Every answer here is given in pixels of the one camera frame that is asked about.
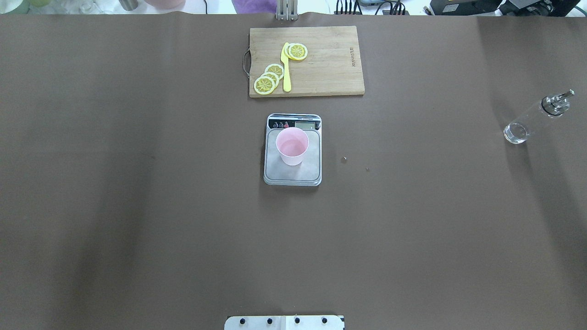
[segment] cutting board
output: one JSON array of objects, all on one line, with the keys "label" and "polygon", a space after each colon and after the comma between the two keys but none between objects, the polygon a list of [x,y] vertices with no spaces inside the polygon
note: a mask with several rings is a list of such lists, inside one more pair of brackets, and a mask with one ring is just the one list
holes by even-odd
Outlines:
[{"label": "cutting board", "polygon": [[[253,88],[271,63],[279,63],[285,42],[302,43],[308,48],[304,60],[290,60],[292,90],[284,92],[283,79],[269,95],[259,95]],[[321,26],[317,28],[251,29],[251,97],[363,95],[365,83],[356,26]]]}]

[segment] white label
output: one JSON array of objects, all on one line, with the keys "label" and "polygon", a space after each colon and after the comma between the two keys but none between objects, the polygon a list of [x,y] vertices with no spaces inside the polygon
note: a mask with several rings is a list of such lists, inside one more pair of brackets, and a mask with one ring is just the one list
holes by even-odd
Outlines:
[{"label": "white label", "polygon": [[454,11],[457,10],[457,8],[458,8],[458,4],[456,4],[456,5],[446,5],[444,7],[444,9],[442,10],[442,12],[454,12]]}]

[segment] plastic cup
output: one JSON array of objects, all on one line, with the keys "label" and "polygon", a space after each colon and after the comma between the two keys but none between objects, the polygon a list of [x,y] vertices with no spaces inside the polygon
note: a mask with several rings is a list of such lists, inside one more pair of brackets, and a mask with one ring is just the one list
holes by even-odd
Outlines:
[{"label": "plastic cup", "polygon": [[275,143],[284,163],[294,166],[303,161],[310,140],[303,130],[297,127],[288,127],[279,132]]}]

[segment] brown tabletop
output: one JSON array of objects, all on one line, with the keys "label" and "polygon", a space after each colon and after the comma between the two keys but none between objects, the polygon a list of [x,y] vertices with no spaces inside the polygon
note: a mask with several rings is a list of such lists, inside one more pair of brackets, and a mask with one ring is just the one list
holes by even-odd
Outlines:
[{"label": "brown tabletop", "polygon": [[[249,28],[325,25],[364,96],[247,96]],[[582,18],[0,16],[0,328],[583,330],[586,59]],[[273,112],[322,116],[319,187],[263,182]]]}]

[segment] lemon slice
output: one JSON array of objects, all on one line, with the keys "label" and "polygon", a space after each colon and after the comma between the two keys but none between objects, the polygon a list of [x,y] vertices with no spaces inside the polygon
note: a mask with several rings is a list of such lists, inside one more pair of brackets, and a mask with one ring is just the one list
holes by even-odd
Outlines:
[{"label": "lemon slice", "polygon": [[275,85],[279,84],[279,76],[276,73],[273,72],[265,72],[261,75],[263,76],[268,76],[269,78],[271,78],[273,80],[273,82],[275,83]]},{"label": "lemon slice", "polygon": [[284,67],[281,66],[281,64],[277,64],[277,63],[269,64],[265,68],[265,72],[273,72],[280,79],[284,77]]},{"label": "lemon slice", "polygon": [[255,92],[261,95],[271,94],[275,90],[275,87],[277,87],[277,84],[268,76],[260,76],[253,83]]},{"label": "lemon slice", "polygon": [[301,43],[290,43],[286,55],[293,60],[303,60],[308,55],[308,48]]}]

